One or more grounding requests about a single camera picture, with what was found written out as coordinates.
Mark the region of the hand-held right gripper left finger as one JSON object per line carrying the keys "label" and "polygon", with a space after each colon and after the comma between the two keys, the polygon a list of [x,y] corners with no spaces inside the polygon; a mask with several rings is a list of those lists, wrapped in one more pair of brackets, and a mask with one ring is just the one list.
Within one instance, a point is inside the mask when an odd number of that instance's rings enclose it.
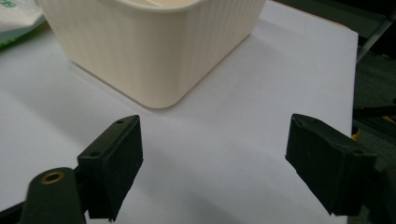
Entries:
{"label": "hand-held right gripper left finger", "polygon": [[116,120],[78,155],[79,193],[90,218],[116,220],[143,160],[138,115]]}

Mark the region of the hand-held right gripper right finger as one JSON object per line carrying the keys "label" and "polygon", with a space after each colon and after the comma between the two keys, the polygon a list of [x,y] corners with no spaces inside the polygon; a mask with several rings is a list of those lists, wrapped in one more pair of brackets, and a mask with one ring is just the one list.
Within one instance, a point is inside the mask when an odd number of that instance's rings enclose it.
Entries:
{"label": "hand-held right gripper right finger", "polygon": [[328,213],[360,212],[374,153],[319,119],[294,114],[285,158]]}

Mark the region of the cream ribbed plastic basket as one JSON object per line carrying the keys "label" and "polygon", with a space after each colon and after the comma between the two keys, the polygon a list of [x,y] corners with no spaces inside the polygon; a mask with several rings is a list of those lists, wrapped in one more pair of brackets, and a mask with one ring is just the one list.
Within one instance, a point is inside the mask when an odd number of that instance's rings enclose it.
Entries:
{"label": "cream ribbed plastic basket", "polygon": [[266,0],[35,0],[68,58],[151,108],[176,104],[254,29]]}

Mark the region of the grey metal stand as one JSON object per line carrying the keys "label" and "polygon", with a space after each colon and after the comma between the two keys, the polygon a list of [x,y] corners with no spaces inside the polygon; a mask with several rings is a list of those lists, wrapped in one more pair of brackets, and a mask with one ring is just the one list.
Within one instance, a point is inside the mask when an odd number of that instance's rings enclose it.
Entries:
{"label": "grey metal stand", "polygon": [[392,21],[385,20],[382,22],[367,38],[361,47],[358,49],[357,60],[358,63],[369,49],[376,43],[376,41],[388,30],[392,25]]}

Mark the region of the white and green plastic packet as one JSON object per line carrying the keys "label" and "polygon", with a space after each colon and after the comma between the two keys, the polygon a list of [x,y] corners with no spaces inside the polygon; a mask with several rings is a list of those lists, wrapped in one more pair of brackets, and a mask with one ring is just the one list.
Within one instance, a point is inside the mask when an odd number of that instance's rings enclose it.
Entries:
{"label": "white and green plastic packet", "polygon": [[31,32],[45,21],[35,0],[0,0],[0,48]]}

